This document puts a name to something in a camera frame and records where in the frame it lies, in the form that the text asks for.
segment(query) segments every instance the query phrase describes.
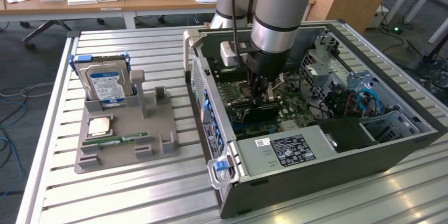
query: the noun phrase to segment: floor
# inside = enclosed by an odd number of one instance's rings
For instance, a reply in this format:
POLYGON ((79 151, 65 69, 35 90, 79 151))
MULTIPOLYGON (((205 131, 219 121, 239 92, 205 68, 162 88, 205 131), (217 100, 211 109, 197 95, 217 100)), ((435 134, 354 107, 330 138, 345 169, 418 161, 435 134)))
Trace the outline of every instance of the floor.
MULTIPOLYGON (((386 7, 391 8, 397 0, 386 0, 386 7)), ((409 4, 397 15, 397 19, 390 26, 399 24, 402 20, 401 15, 407 11, 409 4)), ((409 39, 425 54, 434 47, 427 40, 437 31, 442 23, 448 17, 448 8, 429 2, 422 12, 414 19, 414 31, 405 29, 399 36, 403 40, 409 39)), ((201 22, 209 22, 213 16, 209 14, 199 15, 201 22)), ((154 26, 185 26, 194 25, 193 15, 173 15, 167 16, 166 25, 161 25, 158 17, 143 19, 146 24, 138 27, 154 26)), ((33 27, 38 27, 42 22, 31 22, 33 27)), ((69 21, 67 24, 74 30, 111 30, 125 29, 125 21, 122 18, 106 19, 106 25, 97 23, 95 19, 69 21)), ((66 42, 66 30, 61 26, 54 26, 46 33, 38 36, 33 43, 37 45, 37 51, 27 51, 22 46, 22 39, 30 33, 30 29, 21 27, 19 23, 11 23, 10 27, 0 32, 0 90, 13 87, 29 87, 38 83, 51 82, 55 80, 58 67, 61 62, 61 54, 66 42)), ((367 39, 374 43, 381 50, 401 43, 401 41, 379 32, 378 29, 369 29, 365 33, 367 39)), ((418 53, 409 51, 407 44, 395 47, 387 51, 387 54, 406 66, 411 66, 418 59, 418 53)), ((448 45, 443 48, 442 57, 448 56, 448 45)), ((41 94, 50 92, 51 87, 39 88, 31 94, 41 94)), ((14 97, 7 99, 13 102, 23 102, 25 97, 14 97)), ((25 190, 27 172, 30 171, 35 148, 42 130, 42 124, 47 112, 50 96, 39 98, 29 98, 27 113, 23 119, 11 127, 6 129, 10 139, 14 141, 18 153, 21 156, 22 166, 25 168, 25 178, 15 193, 0 199, 0 223, 10 224, 15 222, 22 201, 22 191, 25 190)), ((0 120, 17 109, 18 105, 0 103, 0 120)), ((3 162, 7 152, 0 152, 0 162, 3 162)), ((9 187, 18 180, 18 164, 11 159, 7 165, 0 169, 0 191, 6 191, 9 187)))

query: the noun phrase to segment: metal table rail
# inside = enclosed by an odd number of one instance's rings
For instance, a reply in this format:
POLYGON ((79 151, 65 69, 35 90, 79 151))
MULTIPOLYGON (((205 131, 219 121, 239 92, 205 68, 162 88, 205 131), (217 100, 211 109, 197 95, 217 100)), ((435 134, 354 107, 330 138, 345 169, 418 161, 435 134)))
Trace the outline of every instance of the metal table rail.
MULTIPOLYGON (((448 125, 448 108, 349 25, 334 25, 448 125)), ((18 223, 447 223, 447 135, 382 174, 233 219, 219 218, 183 77, 183 31, 191 28, 198 27, 87 31, 67 39, 18 223), (146 92, 165 85, 173 94, 181 155, 78 175, 86 93, 67 57, 125 50, 133 69, 146 72, 146 92)), ((365 68, 347 50, 341 57, 354 70, 365 68)))

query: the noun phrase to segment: chair wheel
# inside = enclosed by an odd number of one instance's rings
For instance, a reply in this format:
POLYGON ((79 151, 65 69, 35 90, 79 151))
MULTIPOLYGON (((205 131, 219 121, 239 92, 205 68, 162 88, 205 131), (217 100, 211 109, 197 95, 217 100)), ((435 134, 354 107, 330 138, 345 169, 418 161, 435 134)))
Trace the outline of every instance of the chair wheel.
POLYGON ((37 50, 37 45, 35 44, 26 43, 25 46, 26 46, 26 49, 30 50, 30 51, 35 51, 37 50))
POLYGON ((21 21, 21 26, 23 28, 30 28, 31 27, 30 23, 29 22, 23 22, 23 21, 21 21))

